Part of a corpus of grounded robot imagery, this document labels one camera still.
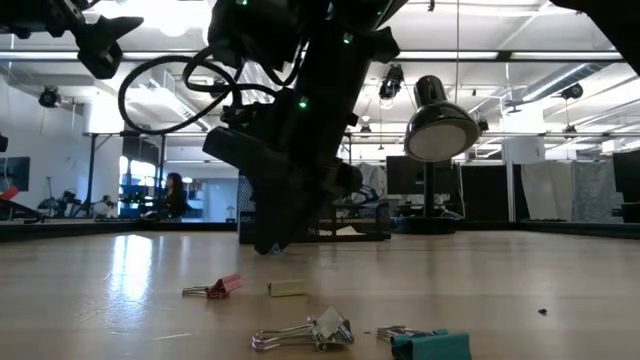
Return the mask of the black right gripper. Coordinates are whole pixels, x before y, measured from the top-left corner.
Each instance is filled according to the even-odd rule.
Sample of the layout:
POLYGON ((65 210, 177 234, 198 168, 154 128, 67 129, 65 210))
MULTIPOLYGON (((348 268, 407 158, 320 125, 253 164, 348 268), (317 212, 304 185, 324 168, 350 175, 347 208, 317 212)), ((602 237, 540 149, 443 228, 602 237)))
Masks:
POLYGON ((274 243, 284 250, 303 237, 317 212, 320 192, 345 195, 362 186, 360 170, 338 158, 295 162, 289 152, 221 126, 207 134, 202 151, 259 184, 277 186, 277 202, 264 186, 253 191, 258 253, 268 253, 274 243))

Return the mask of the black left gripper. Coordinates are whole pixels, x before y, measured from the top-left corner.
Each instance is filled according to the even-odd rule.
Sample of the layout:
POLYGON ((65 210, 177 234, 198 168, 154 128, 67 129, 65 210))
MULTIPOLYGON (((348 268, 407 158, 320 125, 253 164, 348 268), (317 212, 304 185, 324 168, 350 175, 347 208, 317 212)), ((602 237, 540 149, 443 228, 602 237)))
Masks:
POLYGON ((121 64, 123 52, 118 39, 140 27, 142 17, 99 17, 85 23, 82 12, 90 8, 90 0, 0 0, 0 34, 13 34, 28 39, 33 33, 47 32, 61 37, 74 31, 80 50, 78 60, 96 79, 111 79, 121 64))

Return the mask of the white rectangular eraser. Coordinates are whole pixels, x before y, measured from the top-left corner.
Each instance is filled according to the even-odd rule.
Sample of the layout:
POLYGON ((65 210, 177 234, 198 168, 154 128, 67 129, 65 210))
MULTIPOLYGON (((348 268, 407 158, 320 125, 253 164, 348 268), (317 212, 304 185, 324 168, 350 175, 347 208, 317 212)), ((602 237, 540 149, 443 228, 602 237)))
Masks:
POLYGON ((267 283, 267 294, 270 297, 304 296, 305 281, 301 279, 270 281, 267 283))

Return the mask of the black mesh desk organizer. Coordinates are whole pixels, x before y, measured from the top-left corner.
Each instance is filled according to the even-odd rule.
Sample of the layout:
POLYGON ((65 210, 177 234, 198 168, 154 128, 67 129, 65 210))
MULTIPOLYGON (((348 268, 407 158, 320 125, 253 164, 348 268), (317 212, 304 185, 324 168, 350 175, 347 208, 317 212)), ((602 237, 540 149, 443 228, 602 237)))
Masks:
MULTIPOLYGON (((389 204, 379 202, 371 187, 363 186, 359 194, 360 203, 350 198, 340 199, 319 213, 319 217, 308 227, 307 234, 299 243, 384 241, 391 237, 389 204), (352 226, 361 235, 338 236, 338 229, 352 226)), ((249 180, 240 175, 237 190, 237 232, 241 245, 253 245, 255 241, 255 202, 249 180)))

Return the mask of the pink binder clip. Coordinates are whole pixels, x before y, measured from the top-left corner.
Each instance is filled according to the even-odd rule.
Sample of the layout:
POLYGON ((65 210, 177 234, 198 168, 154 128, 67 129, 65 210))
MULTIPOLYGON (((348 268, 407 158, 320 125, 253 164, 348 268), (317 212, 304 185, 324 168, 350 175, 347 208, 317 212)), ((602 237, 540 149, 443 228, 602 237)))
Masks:
POLYGON ((188 287, 182 290, 183 296, 202 296, 207 299, 225 299, 242 286, 242 277, 234 273, 219 278, 213 285, 188 287))

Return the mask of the silver binder clip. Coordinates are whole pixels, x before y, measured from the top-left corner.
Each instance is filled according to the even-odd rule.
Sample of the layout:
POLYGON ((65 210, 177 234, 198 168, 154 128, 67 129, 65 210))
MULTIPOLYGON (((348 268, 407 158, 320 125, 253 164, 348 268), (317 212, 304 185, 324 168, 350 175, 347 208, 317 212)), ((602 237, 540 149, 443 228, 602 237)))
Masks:
POLYGON ((351 323, 335 307, 329 307, 319 317, 309 316, 302 325, 259 330, 251 338, 254 351, 270 351, 280 347, 311 346, 316 352, 355 343, 351 323))

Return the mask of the teal binder clip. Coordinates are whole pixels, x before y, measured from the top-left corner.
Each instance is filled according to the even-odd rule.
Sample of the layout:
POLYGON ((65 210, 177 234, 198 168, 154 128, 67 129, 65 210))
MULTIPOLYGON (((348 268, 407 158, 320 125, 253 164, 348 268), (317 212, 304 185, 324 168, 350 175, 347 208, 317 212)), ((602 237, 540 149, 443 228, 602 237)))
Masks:
POLYGON ((467 333, 392 325, 377 328, 376 335, 390 343, 393 360, 472 360, 467 333))

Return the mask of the person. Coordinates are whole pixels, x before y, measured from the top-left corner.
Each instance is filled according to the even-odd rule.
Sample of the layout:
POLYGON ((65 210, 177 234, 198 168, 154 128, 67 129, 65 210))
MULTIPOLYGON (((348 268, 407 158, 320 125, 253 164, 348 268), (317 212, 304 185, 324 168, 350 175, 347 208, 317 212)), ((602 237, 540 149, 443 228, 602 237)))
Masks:
POLYGON ((167 175, 166 194, 162 205, 163 215, 172 222, 181 222, 184 215, 191 210, 180 174, 171 172, 167 175))

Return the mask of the black computer monitor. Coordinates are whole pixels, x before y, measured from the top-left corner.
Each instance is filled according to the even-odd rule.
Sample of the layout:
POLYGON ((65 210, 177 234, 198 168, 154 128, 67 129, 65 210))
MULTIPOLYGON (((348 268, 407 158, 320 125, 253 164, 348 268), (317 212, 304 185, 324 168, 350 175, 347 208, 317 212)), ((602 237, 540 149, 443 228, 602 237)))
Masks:
MULTIPOLYGON (((423 195, 424 166, 408 156, 388 156, 386 158, 387 192, 389 195, 423 195)), ((457 189, 457 171, 452 163, 434 163, 434 192, 453 193, 457 189)))

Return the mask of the black desk lamp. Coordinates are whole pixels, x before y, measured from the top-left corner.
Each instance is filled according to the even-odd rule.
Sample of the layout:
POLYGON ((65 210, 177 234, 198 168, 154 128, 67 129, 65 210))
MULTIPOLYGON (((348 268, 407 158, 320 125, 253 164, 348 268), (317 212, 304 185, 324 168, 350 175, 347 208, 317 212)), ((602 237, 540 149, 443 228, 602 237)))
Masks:
POLYGON ((434 75, 421 77, 414 86, 417 110, 410 118, 404 136, 402 156, 424 166, 423 200, 400 204, 392 217, 397 234, 440 235, 456 230, 442 229, 461 221, 463 216, 436 203, 434 163, 460 155, 479 139, 481 131, 469 113, 447 99, 441 80, 434 75))

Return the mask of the black curved stand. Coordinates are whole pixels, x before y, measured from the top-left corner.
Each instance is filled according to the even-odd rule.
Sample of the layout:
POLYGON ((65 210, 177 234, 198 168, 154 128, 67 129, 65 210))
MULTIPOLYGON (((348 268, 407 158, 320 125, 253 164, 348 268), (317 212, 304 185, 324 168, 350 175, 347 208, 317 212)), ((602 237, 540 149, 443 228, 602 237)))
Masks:
POLYGON ((24 224, 43 223, 44 215, 11 200, 0 198, 0 221, 22 221, 24 224))

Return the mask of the black partition panel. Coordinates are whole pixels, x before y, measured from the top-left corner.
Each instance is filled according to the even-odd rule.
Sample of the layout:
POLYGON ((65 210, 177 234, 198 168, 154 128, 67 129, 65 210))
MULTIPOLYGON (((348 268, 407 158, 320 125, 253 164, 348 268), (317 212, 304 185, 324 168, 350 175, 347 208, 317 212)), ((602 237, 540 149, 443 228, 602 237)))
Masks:
POLYGON ((462 166, 461 170, 466 219, 486 222, 508 221, 505 166, 462 166))

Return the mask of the black screen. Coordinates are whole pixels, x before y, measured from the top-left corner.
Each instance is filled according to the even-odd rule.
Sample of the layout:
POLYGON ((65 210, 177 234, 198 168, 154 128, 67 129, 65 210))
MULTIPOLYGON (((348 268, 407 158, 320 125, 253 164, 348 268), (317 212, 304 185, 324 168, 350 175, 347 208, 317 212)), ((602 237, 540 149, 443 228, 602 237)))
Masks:
POLYGON ((640 224, 640 149, 613 154, 615 187, 622 194, 625 223, 640 224))

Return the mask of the black metal frame rack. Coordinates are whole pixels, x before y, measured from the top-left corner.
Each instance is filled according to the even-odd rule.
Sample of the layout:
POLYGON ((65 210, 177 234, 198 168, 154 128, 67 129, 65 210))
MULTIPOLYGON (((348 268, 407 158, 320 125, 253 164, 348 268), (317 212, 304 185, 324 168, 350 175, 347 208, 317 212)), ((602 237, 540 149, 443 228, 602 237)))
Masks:
MULTIPOLYGON (((82 205, 77 209, 77 211, 73 214, 75 217, 80 211, 84 211, 85 217, 89 218, 93 212, 91 208, 92 204, 92 194, 93 194, 93 179, 94 179, 94 170, 95 170, 95 157, 97 150, 102 147, 108 140, 111 138, 137 138, 139 143, 142 143, 142 140, 145 138, 153 137, 153 134, 143 134, 136 131, 123 130, 121 132, 103 132, 103 133, 92 133, 85 132, 85 137, 89 137, 91 139, 90 142, 90 157, 89 157, 89 170, 88 170, 88 180, 87 180, 87 194, 86 199, 82 203, 82 205)), ((156 174, 154 175, 154 194, 156 195, 156 199, 159 198, 160 191, 162 188, 162 174, 164 171, 164 163, 166 159, 166 145, 167 145, 167 136, 160 135, 160 147, 159 147, 159 157, 158 157, 158 168, 156 170, 156 174)))

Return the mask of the dark wall screen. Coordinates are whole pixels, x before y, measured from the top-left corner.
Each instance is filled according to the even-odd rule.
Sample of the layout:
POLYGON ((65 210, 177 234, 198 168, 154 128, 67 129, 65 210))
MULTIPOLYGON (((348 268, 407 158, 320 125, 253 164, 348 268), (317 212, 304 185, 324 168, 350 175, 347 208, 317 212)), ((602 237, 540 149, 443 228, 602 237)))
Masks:
POLYGON ((16 187, 20 192, 29 190, 30 158, 0 157, 0 192, 16 187))

